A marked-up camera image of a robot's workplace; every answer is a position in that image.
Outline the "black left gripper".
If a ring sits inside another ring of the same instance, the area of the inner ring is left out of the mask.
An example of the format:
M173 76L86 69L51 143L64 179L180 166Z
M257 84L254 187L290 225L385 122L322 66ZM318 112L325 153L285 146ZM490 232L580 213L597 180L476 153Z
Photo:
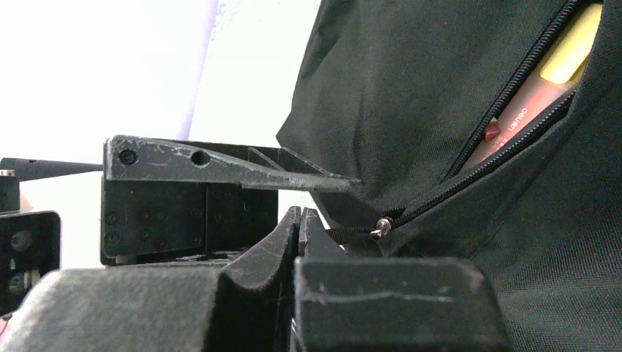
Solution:
M285 147L124 135L105 141L103 173L105 266L239 253L277 225L275 190L348 192L362 183Z

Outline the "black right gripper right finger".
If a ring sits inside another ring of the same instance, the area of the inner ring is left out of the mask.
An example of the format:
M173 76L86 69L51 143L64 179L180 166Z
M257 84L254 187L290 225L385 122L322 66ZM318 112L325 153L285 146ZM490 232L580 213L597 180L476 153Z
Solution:
M294 263L295 351L510 351L486 276L454 257L352 257L306 208Z

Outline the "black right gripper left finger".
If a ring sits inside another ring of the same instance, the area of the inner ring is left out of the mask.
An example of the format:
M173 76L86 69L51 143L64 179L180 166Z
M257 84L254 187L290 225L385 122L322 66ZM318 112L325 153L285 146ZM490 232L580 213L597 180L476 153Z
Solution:
M289 351L301 209L225 267L65 269L9 321L3 351Z

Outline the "black student backpack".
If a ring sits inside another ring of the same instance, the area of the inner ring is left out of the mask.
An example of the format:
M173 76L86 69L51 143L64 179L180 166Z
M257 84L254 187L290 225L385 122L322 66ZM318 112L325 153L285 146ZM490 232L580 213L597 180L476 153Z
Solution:
M621 349L621 3L567 98L466 168L578 1L322 1L278 142L355 177L315 201L385 257L471 259L516 351Z

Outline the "pink yellow highlighter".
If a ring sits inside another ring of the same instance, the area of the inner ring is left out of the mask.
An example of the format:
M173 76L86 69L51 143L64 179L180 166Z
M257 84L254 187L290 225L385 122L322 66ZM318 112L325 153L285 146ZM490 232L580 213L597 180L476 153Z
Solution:
M491 120L483 141L462 169L478 165L502 149L579 83L596 37L602 7L603 4L592 2L571 19L509 104Z

